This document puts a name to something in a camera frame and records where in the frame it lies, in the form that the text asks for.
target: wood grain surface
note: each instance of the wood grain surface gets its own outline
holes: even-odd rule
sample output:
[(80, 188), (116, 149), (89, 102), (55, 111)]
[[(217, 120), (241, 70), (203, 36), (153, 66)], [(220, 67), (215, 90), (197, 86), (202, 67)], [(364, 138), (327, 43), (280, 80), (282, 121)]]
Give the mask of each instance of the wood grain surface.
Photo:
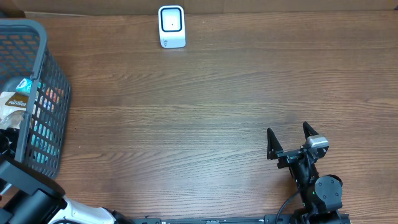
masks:
[(129, 217), (276, 213), (295, 185), (266, 129), (296, 149), (308, 121), (330, 140), (317, 168), (343, 179), (342, 212), (397, 222), (398, 13), (188, 15), (183, 49), (161, 48), (157, 16), (38, 21), (72, 83), (70, 198)]

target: wire mesh basket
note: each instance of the wire mesh basket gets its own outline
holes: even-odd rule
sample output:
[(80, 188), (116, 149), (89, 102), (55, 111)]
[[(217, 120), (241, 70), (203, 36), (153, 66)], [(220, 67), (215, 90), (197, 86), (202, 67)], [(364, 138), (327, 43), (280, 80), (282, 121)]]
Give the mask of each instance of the wire mesh basket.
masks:
[(32, 88), (15, 160), (55, 178), (71, 101), (70, 83), (47, 48), (41, 24), (0, 19), (0, 89), (15, 91), (10, 83), (23, 78), (32, 80)]

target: printed label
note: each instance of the printed label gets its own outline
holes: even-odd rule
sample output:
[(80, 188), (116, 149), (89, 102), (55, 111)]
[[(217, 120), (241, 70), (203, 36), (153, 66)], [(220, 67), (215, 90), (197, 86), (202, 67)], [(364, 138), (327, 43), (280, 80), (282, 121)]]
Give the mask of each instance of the printed label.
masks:
[(24, 78), (24, 79), (19, 83), (19, 85), (18, 85), (17, 87), (18, 87), (18, 88), (22, 88), (22, 87), (25, 87), (26, 84), (27, 84), (27, 80), (26, 80), (26, 78)]
[(29, 98), (27, 96), (15, 93), (12, 97), (8, 99), (8, 101), (6, 102), (6, 106), (16, 106), (26, 109), (28, 99)]

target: white device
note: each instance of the white device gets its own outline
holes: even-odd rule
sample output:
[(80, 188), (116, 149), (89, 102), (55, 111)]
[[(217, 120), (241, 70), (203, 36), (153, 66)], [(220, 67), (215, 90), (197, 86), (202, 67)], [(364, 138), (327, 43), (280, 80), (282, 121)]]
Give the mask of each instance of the white device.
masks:
[(67, 197), (63, 199), (67, 202), (67, 207), (59, 210), (49, 224), (69, 223), (68, 221), (81, 224), (114, 224), (116, 221), (105, 208), (89, 207)]
[(158, 11), (160, 44), (164, 48), (184, 47), (185, 21), (181, 6), (162, 6)]

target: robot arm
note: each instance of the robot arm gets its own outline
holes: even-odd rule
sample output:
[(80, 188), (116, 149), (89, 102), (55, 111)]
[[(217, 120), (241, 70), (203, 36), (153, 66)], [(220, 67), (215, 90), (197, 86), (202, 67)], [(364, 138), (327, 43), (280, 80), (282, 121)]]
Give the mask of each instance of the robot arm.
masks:
[[(329, 144), (326, 137), (303, 123), (305, 144), (284, 152), (274, 132), (267, 130), (267, 159), (278, 159), (278, 168), (288, 167), (297, 192), (280, 208), (277, 215), (257, 218), (209, 218), (161, 220), (159, 218), (128, 219), (117, 211), (93, 208), (65, 196), (54, 180), (21, 163), (0, 155), (0, 179), (15, 185), (18, 193), (0, 209), (0, 224), (348, 224), (348, 215), (340, 215), (343, 206), (342, 181), (335, 175), (319, 177), (315, 163), (325, 156)], [(290, 200), (300, 194), (304, 208), (291, 215), (281, 215)]]

